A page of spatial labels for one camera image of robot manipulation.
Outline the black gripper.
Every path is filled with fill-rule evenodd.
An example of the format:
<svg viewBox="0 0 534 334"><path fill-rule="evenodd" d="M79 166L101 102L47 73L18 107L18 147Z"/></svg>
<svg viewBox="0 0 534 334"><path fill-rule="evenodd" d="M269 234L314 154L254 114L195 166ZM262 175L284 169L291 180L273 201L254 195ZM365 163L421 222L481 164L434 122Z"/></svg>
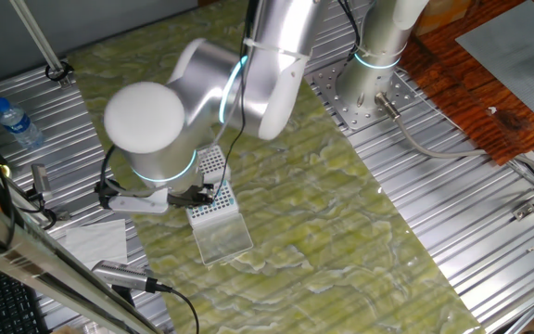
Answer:
<svg viewBox="0 0 534 334"><path fill-rule="evenodd" d="M214 184L203 184L202 187L191 186L181 194L168 194L167 201L175 207L195 208L211 205L214 202Z"/></svg>

